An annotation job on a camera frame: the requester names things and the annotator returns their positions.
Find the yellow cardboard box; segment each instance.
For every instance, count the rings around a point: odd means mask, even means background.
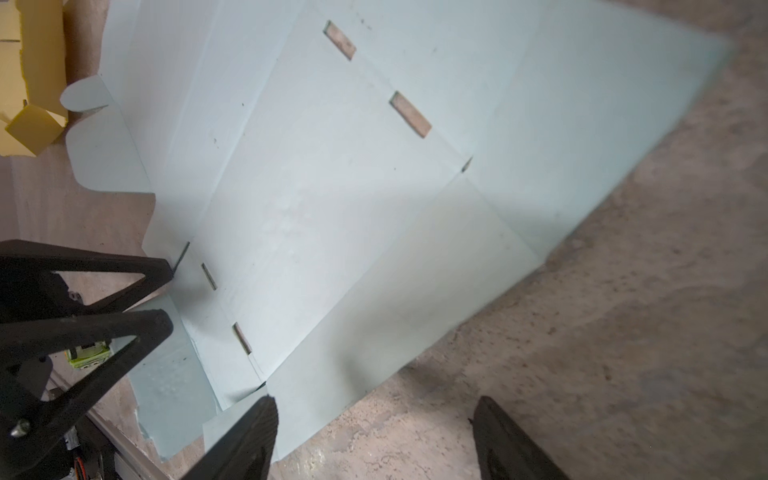
[[[0,0],[0,155],[34,157],[67,126],[61,0]]]

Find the metal screw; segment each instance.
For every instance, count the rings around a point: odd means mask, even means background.
[[[13,437],[14,439],[20,439],[24,435],[27,435],[29,433],[29,430],[31,430],[31,425],[29,425],[29,420],[21,419],[18,422],[16,422],[16,426],[11,429],[11,437]]]

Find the rectangular slot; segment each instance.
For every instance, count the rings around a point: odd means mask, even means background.
[[[432,124],[424,118],[422,112],[408,101],[408,98],[405,98],[400,92],[396,91],[389,103],[392,104],[395,110],[397,110],[397,113],[402,115],[406,122],[408,122],[408,125],[410,125],[421,138],[427,136],[432,129]]]
[[[189,250],[189,247],[190,247],[190,243],[187,242],[187,244],[184,245],[184,250],[181,251],[181,255],[179,256],[179,260],[176,260],[176,264],[174,265],[174,274],[176,273],[176,269],[179,268],[179,263],[181,263],[181,261],[184,259],[184,255],[187,254],[187,250]]]
[[[210,272],[208,271],[208,267],[205,266],[205,263],[200,264],[201,267],[203,267],[203,273],[205,273],[205,277],[208,279],[208,283],[210,283],[210,288],[216,290],[216,282],[214,282],[214,278],[210,275]]]
[[[349,60],[352,60],[352,56],[357,51],[357,47],[344,35],[344,32],[339,30],[339,27],[335,26],[332,21],[328,21],[326,29],[323,30],[326,37],[330,38],[333,44],[341,50],[341,52]]]
[[[253,349],[250,348],[250,343],[248,343],[248,340],[245,338],[243,330],[240,329],[240,325],[235,322],[235,324],[232,325],[232,328],[235,331],[235,335],[237,335],[237,339],[240,341],[240,345],[243,346],[243,350],[245,350],[246,355],[250,355],[253,352]]]

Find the red wire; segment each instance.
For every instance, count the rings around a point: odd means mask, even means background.
[[[83,472],[83,480],[88,480],[88,476],[85,474],[85,465],[83,465],[83,459],[78,457],[78,464],[80,465],[80,471]]]

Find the concrete floor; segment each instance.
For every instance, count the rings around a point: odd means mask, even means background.
[[[495,398],[574,480],[768,478],[768,2],[624,3],[734,38],[713,87],[546,266],[273,465],[288,478],[479,478]],[[70,81],[105,0],[69,0]],[[141,253],[154,200],[98,194],[61,143],[12,158],[21,236]],[[125,279],[73,279],[95,295]],[[157,461],[123,381],[98,409]],[[163,464],[178,478],[200,442]]]

